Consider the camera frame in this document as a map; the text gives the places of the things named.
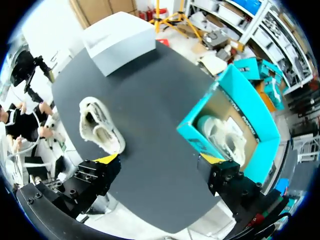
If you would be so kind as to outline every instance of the white shoe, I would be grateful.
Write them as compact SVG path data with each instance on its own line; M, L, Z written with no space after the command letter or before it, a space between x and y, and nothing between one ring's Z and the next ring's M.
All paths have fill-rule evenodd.
M226 126L226 121L213 116L203 116L197 123L197 129L228 159L237 162L240 167L245 164L245 145L247 140L231 131Z
M95 97L86 97L80 104L79 131L85 141L92 141L108 154L120 154L126 142L110 117L107 107Z

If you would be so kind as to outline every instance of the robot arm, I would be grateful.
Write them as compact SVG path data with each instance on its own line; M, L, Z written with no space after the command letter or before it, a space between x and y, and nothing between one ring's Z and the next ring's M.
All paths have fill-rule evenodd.
M16 197L26 215L48 239L123 239L102 234L75 220L89 209L97 195L107 193L120 172L119 156L108 164L87 160L78 168L73 177L57 184L56 192L42 183L19 189ZM283 217L279 214L289 200L275 189L263 195L262 184L251 181L239 169L234 161L210 164L202 156L198 159L198 170L210 192L219 193L236 220L227 239L261 240L272 234L273 223Z

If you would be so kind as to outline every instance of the teal cardboard box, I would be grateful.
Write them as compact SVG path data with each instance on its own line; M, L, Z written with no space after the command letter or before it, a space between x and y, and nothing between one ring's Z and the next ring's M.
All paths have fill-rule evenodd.
M281 84L283 72L276 65L266 60L250 57L234 61L233 64L248 80L273 77L279 85Z
M259 94L234 65L227 67L177 127L199 153L224 159L196 128L198 119L208 114L231 119L243 131L247 140L244 174L254 182L264 183L276 157L280 134Z

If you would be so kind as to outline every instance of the bolt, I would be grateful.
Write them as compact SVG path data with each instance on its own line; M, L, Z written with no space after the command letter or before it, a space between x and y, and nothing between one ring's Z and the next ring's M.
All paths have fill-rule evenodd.
M242 196L244 197L244 196L247 196L249 194L249 192L248 192L248 190L244 190L243 192L242 192Z
M244 172L243 171L240 171L238 172L238 177L241 179L244 177Z
M231 175L228 175L228 176L225 177L225 180L226 180L227 182L229 182L231 179L232 179L232 176L231 176Z
M35 194L35 197L36 197L37 199L41 198L41 197L42 197L42 193L41 193L41 192L37 192L37 193Z
M260 188L262 188L262 183L261 183L261 182L257 182L257 183L255 184L255 186L260 189Z
M29 198L27 201L26 201L27 204L31 205L34 203L34 200L32 198Z
M91 182L92 181L92 176L90 176L90 175L85 176L85 180L87 180L88 182Z
M78 196L77 190L71 189L71 190L70 190L70 196L71 196L72 198L76 198L76 197Z
M62 192L62 193L66 190L65 187L62 185L61 182L58 182L58 183L56 184L56 189L59 190L59 191Z

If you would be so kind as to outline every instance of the red object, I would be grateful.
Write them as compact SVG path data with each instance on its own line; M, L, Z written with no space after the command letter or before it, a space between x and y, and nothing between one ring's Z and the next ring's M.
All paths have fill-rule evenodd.
M260 213L257 213L255 215L255 218L252 219L252 221L247 225L247 227L251 227L254 225L259 225L264 221L265 217L261 215Z
M157 39L157 41L159 41L160 43L166 45L167 47L170 47L168 39L165 39L165 38L164 39Z
M146 20L149 22L153 19L153 14L152 14L152 11L151 9L149 8L148 11L145 12L146 14Z
M146 20L146 15L144 12L142 11L139 11L139 18L143 19L143 20Z
M167 9L166 8L161 8L159 9L159 14L165 14L167 12Z

